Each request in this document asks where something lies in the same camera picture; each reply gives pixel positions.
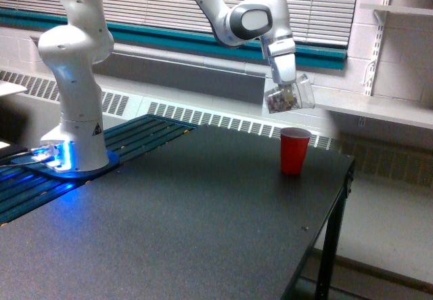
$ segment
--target blue led light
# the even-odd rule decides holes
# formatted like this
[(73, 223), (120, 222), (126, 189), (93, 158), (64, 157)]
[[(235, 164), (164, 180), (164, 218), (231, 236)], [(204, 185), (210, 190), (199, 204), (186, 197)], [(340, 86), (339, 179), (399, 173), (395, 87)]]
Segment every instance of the blue led light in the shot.
[(60, 160), (63, 164), (63, 167), (66, 169), (72, 168), (72, 154), (71, 154), (71, 150), (70, 150), (71, 144), (72, 144), (72, 142), (69, 142), (69, 141), (63, 142), (62, 149), (60, 151), (60, 153), (61, 153)]

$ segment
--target shelf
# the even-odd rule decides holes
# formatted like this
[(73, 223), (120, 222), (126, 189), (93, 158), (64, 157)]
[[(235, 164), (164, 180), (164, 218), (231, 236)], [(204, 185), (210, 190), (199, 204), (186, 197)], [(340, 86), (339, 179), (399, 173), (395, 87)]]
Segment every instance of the shelf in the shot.
[(4, 95), (11, 95), (14, 93), (25, 92), (27, 89), (21, 85), (16, 85), (14, 83), (9, 83), (0, 80), (0, 97)]
[(415, 102), (314, 87), (316, 106), (371, 119), (433, 129), (433, 108)]
[(361, 3), (361, 9), (391, 12), (393, 14), (408, 14), (416, 16), (433, 16), (433, 9), (420, 9), (418, 7), (401, 7), (397, 5), (380, 5)]

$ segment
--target red plastic cup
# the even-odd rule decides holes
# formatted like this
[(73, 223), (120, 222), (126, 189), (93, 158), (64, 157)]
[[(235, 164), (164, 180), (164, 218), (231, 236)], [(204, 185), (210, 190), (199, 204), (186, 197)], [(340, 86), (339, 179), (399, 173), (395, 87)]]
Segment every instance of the red plastic cup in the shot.
[(280, 133), (281, 171), (286, 175), (299, 175), (311, 133), (306, 129), (296, 127), (285, 127)]

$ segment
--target black table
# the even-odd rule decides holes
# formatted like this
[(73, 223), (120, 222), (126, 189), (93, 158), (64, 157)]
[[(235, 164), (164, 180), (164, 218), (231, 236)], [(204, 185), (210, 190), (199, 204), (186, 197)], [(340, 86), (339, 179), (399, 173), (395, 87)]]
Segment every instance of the black table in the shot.
[(289, 297), (329, 218), (325, 299), (353, 159), (200, 127), (0, 229), (0, 299)]

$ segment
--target cable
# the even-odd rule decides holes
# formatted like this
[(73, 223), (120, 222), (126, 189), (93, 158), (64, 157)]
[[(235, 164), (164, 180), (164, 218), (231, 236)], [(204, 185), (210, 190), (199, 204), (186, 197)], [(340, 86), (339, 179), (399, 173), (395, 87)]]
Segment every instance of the cable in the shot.
[(7, 160), (18, 158), (19, 156), (29, 156), (29, 155), (31, 155), (31, 154), (32, 154), (32, 152), (30, 152), (30, 151), (25, 151), (25, 152), (21, 152), (21, 153), (13, 154), (13, 155), (11, 155), (11, 156), (5, 156), (4, 158), (0, 159), (0, 162), (3, 163), (3, 162), (5, 162), (5, 161), (7, 161)]
[(0, 168), (9, 168), (9, 167), (22, 167), (22, 166), (28, 166), (28, 165), (35, 165), (37, 163), (44, 163), (46, 160), (39, 160), (39, 161), (32, 161), (30, 163), (17, 163), (17, 164), (10, 164), (10, 165), (0, 165)]

